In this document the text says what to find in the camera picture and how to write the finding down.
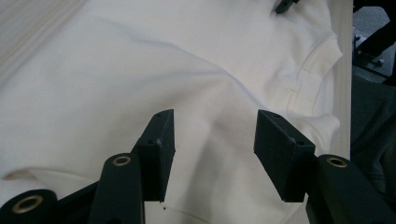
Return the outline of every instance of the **clamp jaw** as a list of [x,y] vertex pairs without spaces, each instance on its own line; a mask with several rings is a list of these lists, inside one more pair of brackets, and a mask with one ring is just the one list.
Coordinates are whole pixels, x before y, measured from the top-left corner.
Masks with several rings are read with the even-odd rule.
[[314,155],[315,145],[285,119],[260,110],[254,151],[286,203],[306,206],[311,224],[396,223],[396,202],[381,195],[350,161]]
[[175,155],[174,111],[152,117],[131,153],[106,160],[100,180],[60,201],[29,190],[0,209],[0,223],[145,223],[144,201],[165,199]]

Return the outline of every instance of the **white fabric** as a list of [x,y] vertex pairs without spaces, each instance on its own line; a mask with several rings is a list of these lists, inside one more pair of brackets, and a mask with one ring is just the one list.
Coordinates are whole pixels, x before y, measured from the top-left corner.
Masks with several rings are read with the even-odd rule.
[[330,153],[341,53],[325,0],[281,15],[278,3],[88,1],[1,79],[0,176],[33,176],[62,198],[173,108],[177,153],[147,223],[306,222],[253,154],[257,111],[281,114]]

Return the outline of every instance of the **black bracket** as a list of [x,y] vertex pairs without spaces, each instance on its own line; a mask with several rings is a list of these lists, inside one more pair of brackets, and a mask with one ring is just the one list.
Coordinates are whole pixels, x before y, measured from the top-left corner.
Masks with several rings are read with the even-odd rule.
[[[367,34],[354,29],[352,64],[369,71],[379,77],[388,78],[392,75],[394,54],[392,48],[384,49],[383,41],[377,34]],[[381,50],[372,53],[372,49]]]
[[293,3],[298,3],[300,0],[282,0],[282,2],[279,3],[279,5],[277,5],[275,12],[276,13],[283,13],[287,10],[289,10],[289,8],[291,7],[291,5],[293,5]]
[[131,153],[106,160],[100,180],[60,201],[48,189],[5,203],[0,223],[145,223],[144,201],[160,201],[175,155],[174,111],[152,117]]
[[254,151],[286,203],[303,202],[312,224],[396,223],[396,203],[350,161],[314,155],[315,145],[278,114],[259,110]]

